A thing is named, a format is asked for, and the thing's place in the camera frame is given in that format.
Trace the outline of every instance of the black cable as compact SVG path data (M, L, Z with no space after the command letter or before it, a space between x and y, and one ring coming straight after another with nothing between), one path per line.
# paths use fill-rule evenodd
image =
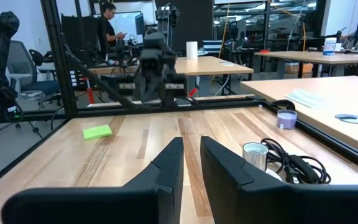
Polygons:
M99 98L99 100L100 100L102 103L105 103L105 102L103 101L103 99L102 99L102 96L101 96L101 94L100 94L100 91L95 91L95 95L96 95L96 97Z
M116 68L117 68L117 67L114 67L114 68L111 70L110 77L112 76L112 73L114 72L114 70L115 70Z
M55 119L57 113L59 113L59 111L63 109L63 107L64 106L59 107L59 109L57 109L56 112L53 114L52 119L50 120L50 131L53 131L53 120Z
M293 184L329 184L331 182L331 176L319 160L310 156L289 155L277 141L270 138L264 138L260 143L265 144L269 149L267 163L279 162L281 165L276 173L284 170L287 182ZM321 168L310 165L305 161L307 159L316 161Z
M164 6L164 11L162 12L162 18L165 18L165 12L167 11L167 7L170 6L172 7L172 4L170 2L168 2L165 6Z
M38 128L34 127L34 125L31 123L31 121L29 121L29 124L30 124L30 126L32 128L32 131L34 133L38 134L38 136L40 136L41 139L44 139L44 137L42 137L42 135L40 134L40 130Z
M75 96L75 98L78 98L78 97L80 97L80 96L83 96L83 95L85 95L85 94L87 94L87 93L88 93L88 92L86 91L86 92L83 93L83 94L80 94L80 95L78 95L78 96ZM57 113L59 113L59 111L60 111L61 109L63 109L63 107L64 107L64 105L62 105L61 107L59 107L59 109L57 109L56 112L53 114L53 116L52 116L52 118L51 118L51 120L50 120L50 130L51 130L51 131L53 131L53 121L54 121L54 119L55 119Z

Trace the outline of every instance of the wooden table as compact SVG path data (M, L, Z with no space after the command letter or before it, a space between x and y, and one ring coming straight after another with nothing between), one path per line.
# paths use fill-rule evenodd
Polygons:
M110 75L113 68L91 68L91 72L96 75ZM133 73L137 66L130 66L127 68L128 73ZM195 75L226 75L226 74L239 74L239 73L253 73L254 70L235 63L227 62L225 60L212 57L198 57L197 59L190 60L185 57L177 59L175 69L177 73L186 74L188 76ZM113 71L115 73L122 73L122 69L117 68Z
M358 77L304 78L242 82L255 95L268 100L281 100L299 88L323 96L328 106L312 109L294 102L298 118L339 140L358 148L358 124L345 123L337 114L358 115Z
M110 75L113 68L92 68L90 69L96 75ZM254 70L235 63L212 57L198 57L189 60L185 57L177 59L175 69L177 73L188 76L188 89L192 90L196 86L196 77L200 76L200 96L209 96L209 76L210 75L227 75L227 74L244 74L253 73ZM134 73L137 66L131 66L126 69L127 73ZM112 74L122 74L121 68L116 68Z
M301 78L303 62L311 62L314 64L313 77L317 77L318 64L330 65L334 67L333 76L342 76L344 66L350 63L358 63L358 54L342 54L335 53L334 56L324 56L322 52L269 52L255 53L255 55L264 57L278 58L277 72L281 79L284 78L285 60L295 60L300 62L298 78Z
M0 209L12 194L33 187L122 186L177 136L185 145L180 223L213 223L201 173L202 136L238 155L245 142L270 137L290 154L318 158L332 184L358 184L357 166L300 131L276 128L275 120L258 107L73 119L0 179ZM103 124L113 136L84 141L82 129Z

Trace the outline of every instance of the black t-shirt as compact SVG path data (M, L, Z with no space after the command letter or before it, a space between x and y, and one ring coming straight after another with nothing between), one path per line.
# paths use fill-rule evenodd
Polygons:
M116 35L114 28L112 28L112 25L110 24L110 22L104 16L101 16L101 17L99 17L99 20L98 20L98 37L99 37L100 49L101 49L101 52L103 55L105 55L107 53L107 52L105 52L106 51L105 43L107 42L106 34ZM110 41L110 42L108 42L108 44L110 47L114 47L116 45L116 41Z

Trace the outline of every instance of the office chair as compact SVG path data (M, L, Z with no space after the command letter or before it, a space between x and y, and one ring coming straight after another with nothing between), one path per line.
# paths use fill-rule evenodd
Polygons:
M39 105L45 101L57 100L60 104L59 84L57 81L38 82L38 73L29 53L22 42L12 40L7 59L8 78L11 86L22 98L36 100Z
M45 55L42 55L40 52L36 50L29 50L31 59L34 62L36 68L40 73L46 73L47 74L47 80L50 77L50 74L52 74L52 78L55 81L56 80L56 70L55 68L40 68L43 63L53 63L53 58L50 57L50 53L47 53Z

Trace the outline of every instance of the red object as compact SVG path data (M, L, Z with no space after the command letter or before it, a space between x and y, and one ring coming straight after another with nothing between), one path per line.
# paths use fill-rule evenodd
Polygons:
M197 89L194 88L194 89L189 93L189 97L193 96L196 92L197 92Z
M89 89L87 90L87 92L88 92L88 96L89 96L89 103L90 103L90 104L94 104L94 98L93 98L93 90L92 90L92 88L89 88Z

